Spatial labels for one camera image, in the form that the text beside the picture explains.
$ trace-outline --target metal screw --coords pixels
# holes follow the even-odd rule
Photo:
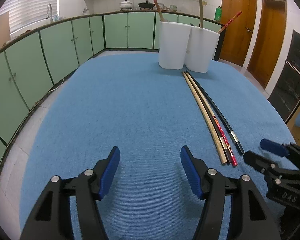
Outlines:
[[[53,176],[53,177],[51,178],[51,181],[52,181],[52,182],[57,182],[59,179],[60,179],[59,176]]]
[[[208,173],[210,175],[216,175],[217,174],[217,171],[215,169],[208,169]]]
[[[87,170],[84,171],[84,174],[86,176],[91,176],[93,174],[93,170],[92,169],[87,169]]]
[[[244,181],[249,181],[250,180],[250,177],[248,175],[242,175],[242,179]]]

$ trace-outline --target chopstick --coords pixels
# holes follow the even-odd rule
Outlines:
[[[199,0],[199,9],[200,9],[200,28],[203,29],[203,5],[202,5],[202,0]]]
[[[206,123],[208,125],[209,131],[210,131],[210,133],[212,135],[212,138],[213,138],[213,141],[214,141],[214,143],[216,145],[216,148],[217,148],[217,151],[218,151],[221,163],[222,164],[227,163],[227,159],[226,159],[226,156],[225,156],[225,154],[223,152],[222,145],[221,145],[221,143],[219,141],[218,135],[217,135],[217,133],[216,133],[214,127],[213,127],[213,124],[212,124],[211,120],[209,119],[207,111],[205,110],[205,108],[204,108],[204,106],[203,106],[203,104],[202,104],[202,102],[201,102],[198,94],[196,93],[193,85],[191,84],[188,76],[185,74],[185,72],[182,72],[182,74],[183,74],[183,77],[185,78],[185,80],[186,80],[186,82],[187,82],[187,84],[188,84],[188,86],[189,86],[189,88],[190,88],[190,90],[191,90],[191,92],[192,92],[192,94],[193,94],[193,96],[195,98],[195,101],[197,102],[197,104],[198,104],[198,106],[200,108],[200,111],[201,111],[204,119],[206,120]]]
[[[224,31],[225,28],[229,26],[230,23],[232,23],[240,14],[242,14],[242,11],[238,12],[232,19],[230,19],[221,29],[218,31],[218,33],[221,33]]]
[[[205,98],[209,101],[209,103],[212,105],[212,107],[214,108],[214,110],[217,112],[217,115],[220,117],[223,125],[226,127],[227,132],[230,134],[230,137],[234,143],[234,145],[236,146],[238,152],[240,155],[244,154],[244,150],[240,144],[240,141],[238,140],[237,136],[235,135],[233,129],[231,128],[231,126],[229,125],[228,121],[226,120],[226,118],[223,116],[223,114],[221,113],[221,111],[219,110],[219,108],[217,107],[217,105],[213,102],[213,100],[209,97],[209,95],[207,94],[207,92],[202,88],[202,86],[193,78],[194,82],[196,83],[196,85],[198,86],[198,88],[200,89],[200,91],[202,92],[202,94],[205,96]]]
[[[207,102],[206,98],[204,97],[204,95],[202,94],[202,92],[200,91],[200,89],[198,88],[197,84],[194,82],[194,78],[190,76],[190,74],[187,72],[186,75],[188,76],[189,80],[192,82],[192,85],[195,87],[195,89],[197,90],[197,93],[200,95],[202,101],[203,101],[203,104],[205,105],[208,113],[210,113],[210,118],[213,119],[213,121],[215,122],[216,126],[217,126],[217,129],[219,131],[219,138],[220,138],[220,141],[221,141],[221,144],[223,145],[224,147],[224,151],[226,153],[226,157],[228,159],[228,162],[232,162],[232,165],[235,167],[238,165],[237,163],[237,160],[232,152],[232,149],[231,149],[231,146],[227,140],[227,137],[226,135],[224,134],[214,112],[212,111],[209,103]]]
[[[158,14],[159,14],[159,17],[160,17],[160,21],[162,22],[165,22],[164,18],[163,18],[163,15],[162,15],[162,12],[161,12],[161,9],[159,7],[159,4],[158,4],[158,1],[157,0],[153,0],[156,8],[157,8],[157,11],[158,11]]]

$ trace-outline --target door frame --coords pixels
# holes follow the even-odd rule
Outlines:
[[[254,54],[254,51],[255,51],[255,47],[256,47],[256,43],[257,43],[257,39],[258,39],[258,34],[259,34],[259,31],[260,31],[260,24],[261,24],[261,21],[262,21],[262,19],[263,19],[263,14],[262,14],[262,13],[263,13],[263,10],[264,10],[264,4],[265,4],[266,1],[267,1],[267,0],[262,0],[260,22],[259,22],[258,32],[257,32],[257,37],[256,37],[255,44],[254,44],[254,46],[253,46],[253,51],[252,51],[252,54],[251,54],[251,58],[252,58],[252,56],[253,56],[253,54]],[[287,0],[270,0],[270,1],[279,1],[279,2],[284,2],[284,3],[285,3],[286,21],[285,21],[284,36],[283,36],[283,40],[282,40],[282,44],[281,44],[281,48],[280,48],[280,52],[281,52],[281,50],[282,50],[282,45],[283,45],[283,41],[284,41],[284,37],[285,37],[286,31],[287,31],[287,16],[288,16],[288,11],[287,11],[287,10],[288,10],[288,2],[287,2]],[[247,66],[247,71],[249,71],[249,67],[250,67],[250,63],[251,63],[251,58],[249,59],[249,63],[248,63],[248,66]],[[272,73],[271,73],[271,75],[270,75],[268,81],[265,83],[265,85],[264,85],[264,86],[261,85],[264,89],[266,89],[266,87],[267,87],[267,85],[268,85],[268,83],[269,83],[269,81],[270,81],[270,79],[271,79],[271,77],[272,77],[272,75],[273,75],[274,69],[272,70]]]
[[[251,33],[253,33],[253,31],[254,31],[254,27],[255,27],[255,25],[256,25],[256,18],[257,18],[257,8],[258,8],[258,0],[257,0],[257,7],[256,7],[256,12],[255,12],[255,22],[254,22],[254,25],[253,25],[253,29],[251,30]],[[246,58],[247,58],[247,54],[248,54],[248,51],[249,51],[249,48],[250,48],[250,45],[251,45],[251,40],[252,40],[252,35],[251,35],[251,39],[250,39],[250,43],[249,43],[249,46],[248,46],[248,49],[247,49],[247,52],[246,52],[246,55],[245,55],[245,58],[244,58],[244,60],[243,60],[243,62],[242,62],[242,66],[241,67],[243,67],[243,64],[244,64],[244,62],[245,62],[245,60],[246,60]]]

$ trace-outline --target white blinds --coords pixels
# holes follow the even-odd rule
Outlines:
[[[49,3],[52,5],[52,15],[57,15],[57,0],[6,0],[0,8],[0,15],[9,11],[12,33],[28,24],[45,19]]]

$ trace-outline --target blue gripper pad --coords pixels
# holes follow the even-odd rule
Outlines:
[[[100,199],[103,199],[104,196],[109,193],[109,189],[111,187],[114,174],[117,171],[119,161],[120,161],[120,150],[119,148],[116,148],[100,179],[100,190],[99,190]]]
[[[285,146],[283,146],[279,143],[270,141],[268,139],[262,139],[260,141],[260,147],[262,149],[264,149],[268,152],[274,153],[280,157],[285,157],[285,156],[288,156],[288,154],[289,154],[289,151],[286,149]]]
[[[184,146],[181,148],[180,151],[180,159],[183,169],[186,172],[186,176],[188,178],[188,182],[190,184],[192,193],[195,194],[199,199],[201,199],[203,196],[203,192],[201,190],[200,177]]]

